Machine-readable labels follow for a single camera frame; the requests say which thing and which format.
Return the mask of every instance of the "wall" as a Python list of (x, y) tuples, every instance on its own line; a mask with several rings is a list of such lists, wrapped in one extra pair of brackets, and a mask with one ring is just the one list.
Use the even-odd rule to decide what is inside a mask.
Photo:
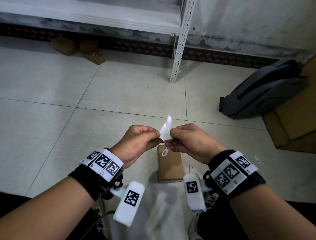
[[(292, 56), (306, 62), (316, 53), (315, 12), (316, 0), (197, 0), (186, 45), (273, 58)], [(167, 44), (174, 41), (164, 34), (6, 13), (0, 13), (0, 21)]]

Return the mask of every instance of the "wrist strap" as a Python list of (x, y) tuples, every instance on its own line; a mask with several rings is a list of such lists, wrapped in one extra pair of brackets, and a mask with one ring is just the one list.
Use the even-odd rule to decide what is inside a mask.
[(99, 148), (83, 159), (68, 176), (77, 180), (95, 201), (100, 195), (110, 199), (110, 188), (123, 185), (122, 166), (123, 162), (108, 148)]
[(205, 184), (224, 198), (232, 199), (265, 183), (262, 176), (256, 172), (257, 167), (239, 151), (220, 152), (209, 162), (209, 168), (210, 171), (203, 176)]

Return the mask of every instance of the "baseboard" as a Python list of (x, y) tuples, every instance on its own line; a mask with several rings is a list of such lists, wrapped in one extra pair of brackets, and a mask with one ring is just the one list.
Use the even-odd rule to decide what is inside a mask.
[[(140, 53), (168, 58), (171, 58), (173, 51), (173, 45), (168, 44), (151, 43), (144, 41), (113, 38), (101, 35), (91, 35), (84, 33), (66, 32), (60, 30), (0, 23), (0, 35), (2, 36), (27, 38), (40, 41), (50, 41), (51, 38), (55, 38), (60, 34), (69, 39), (74, 40), (77, 44), (79, 44), (82, 40), (97, 40), (99, 41), (99, 47), (102, 49)], [(221, 52), (194, 47), (185, 47), (182, 59), (232, 65), (239, 67), (249, 67), (256, 69), (267, 65), (271, 65), (278, 60), (274, 58), (250, 56), (238, 53)]]

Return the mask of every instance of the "tiled floor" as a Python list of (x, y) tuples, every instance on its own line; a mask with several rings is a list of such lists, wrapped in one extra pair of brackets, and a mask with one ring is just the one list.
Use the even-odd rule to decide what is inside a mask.
[[(195, 122), (242, 151), (285, 199), (316, 202), (316, 155), (275, 149), (261, 118), (232, 120), (218, 112), (219, 97), (253, 69), (183, 61), (181, 79), (170, 84), (169, 59), (103, 53), (107, 61), (97, 66), (46, 42), (0, 37), (0, 191), (33, 197), (95, 148), (115, 144), (130, 125), (160, 128), (170, 114), (173, 126)], [(186, 173), (207, 169), (182, 157)], [(156, 173), (152, 149), (125, 170), (124, 183), (157, 182)]]

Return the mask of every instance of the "shelf post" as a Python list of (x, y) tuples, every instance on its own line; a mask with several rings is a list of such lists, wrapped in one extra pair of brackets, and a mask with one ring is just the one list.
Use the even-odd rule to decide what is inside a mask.
[(186, 0), (184, 12), (182, 14), (181, 28), (179, 32), (179, 38), (177, 43), (177, 50), (175, 56), (173, 58), (173, 67), (170, 77), (170, 83), (175, 83), (177, 80), (177, 75), (179, 72), (179, 67), (183, 55), (183, 50), (186, 42), (186, 38), (188, 37), (188, 32), (194, 12), (194, 7), (197, 0)]

